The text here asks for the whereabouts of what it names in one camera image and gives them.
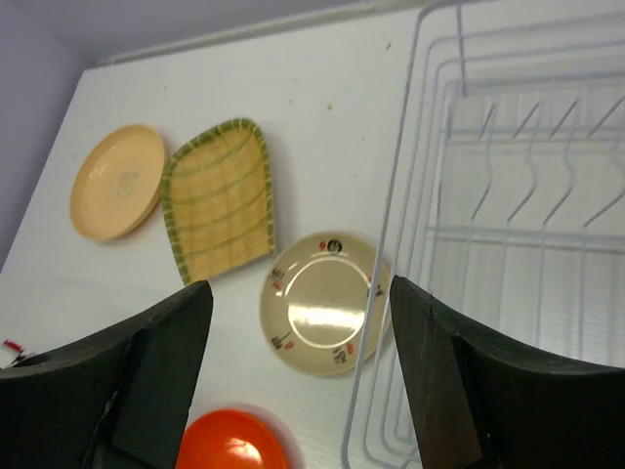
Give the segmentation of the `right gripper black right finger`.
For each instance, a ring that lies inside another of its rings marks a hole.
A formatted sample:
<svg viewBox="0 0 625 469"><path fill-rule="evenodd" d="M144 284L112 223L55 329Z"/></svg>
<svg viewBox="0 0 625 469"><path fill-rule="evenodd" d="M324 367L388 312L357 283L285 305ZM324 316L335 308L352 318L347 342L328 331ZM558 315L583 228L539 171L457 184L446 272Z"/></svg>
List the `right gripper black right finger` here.
<svg viewBox="0 0 625 469"><path fill-rule="evenodd" d="M620 468L624 371L526 345L405 277L392 323L426 468Z"/></svg>

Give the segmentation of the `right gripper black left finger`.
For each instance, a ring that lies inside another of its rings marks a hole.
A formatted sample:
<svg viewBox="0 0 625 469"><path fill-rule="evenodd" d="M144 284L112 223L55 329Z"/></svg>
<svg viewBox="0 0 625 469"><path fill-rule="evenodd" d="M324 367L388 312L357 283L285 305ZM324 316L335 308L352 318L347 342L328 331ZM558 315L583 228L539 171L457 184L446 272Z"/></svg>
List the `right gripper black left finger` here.
<svg viewBox="0 0 625 469"><path fill-rule="evenodd" d="M2 467L175 467L213 305L198 281L2 369Z"/></svg>

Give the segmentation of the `orange round plate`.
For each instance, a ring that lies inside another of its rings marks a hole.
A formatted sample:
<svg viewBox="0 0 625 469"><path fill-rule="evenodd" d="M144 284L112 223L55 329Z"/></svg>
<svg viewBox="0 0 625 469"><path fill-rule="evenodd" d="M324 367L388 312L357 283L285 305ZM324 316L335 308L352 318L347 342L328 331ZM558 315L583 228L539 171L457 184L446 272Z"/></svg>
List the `orange round plate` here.
<svg viewBox="0 0 625 469"><path fill-rule="evenodd" d="M209 412L183 434L176 468L289 468L273 431L257 416L233 408Z"/></svg>

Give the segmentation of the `small beige patterned plate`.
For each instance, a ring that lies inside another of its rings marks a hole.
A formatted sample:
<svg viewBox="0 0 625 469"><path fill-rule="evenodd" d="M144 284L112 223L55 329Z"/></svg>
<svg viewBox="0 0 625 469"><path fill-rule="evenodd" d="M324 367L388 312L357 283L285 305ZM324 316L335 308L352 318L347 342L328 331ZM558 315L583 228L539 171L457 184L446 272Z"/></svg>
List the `small beige patterned plate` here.
<svg viewBox="0 0 625 469"><path fill-rule="evenodd" d="M287 365L315 376L355 368L370 358L390 325L390 266L381 264L368 305L376 248L345 232L310 234L285 249L271 266L260 295L266 340Z"/></svg>

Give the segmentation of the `round yellow plate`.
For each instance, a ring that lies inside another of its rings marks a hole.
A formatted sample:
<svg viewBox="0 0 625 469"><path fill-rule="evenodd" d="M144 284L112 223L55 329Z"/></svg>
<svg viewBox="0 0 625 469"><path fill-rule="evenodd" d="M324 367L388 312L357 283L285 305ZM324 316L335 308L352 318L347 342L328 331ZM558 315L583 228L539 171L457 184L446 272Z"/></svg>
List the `round yellow plate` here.
<svg viewBox="0 0 625 469"><path fill-rule="evenodd" d="M87 239L106 242L136 229L160 197L167 152L160 134L144 124L104 137L78 171L70 195L70 220Z"/></svg>

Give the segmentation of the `green yellow woven-pattern plate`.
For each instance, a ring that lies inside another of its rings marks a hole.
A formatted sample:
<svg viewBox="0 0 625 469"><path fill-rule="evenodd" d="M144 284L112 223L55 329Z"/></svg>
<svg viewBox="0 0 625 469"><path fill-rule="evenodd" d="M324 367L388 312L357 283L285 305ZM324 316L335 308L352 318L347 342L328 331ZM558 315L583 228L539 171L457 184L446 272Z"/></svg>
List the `green yellow woven-pattern plate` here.
<svg viewBox="0 0 625 469"><path fill-rule="evenodd" d="M181 146L162 178L164 224L184 284L221 276L276 249L270 155L238 117Z"/></svg>

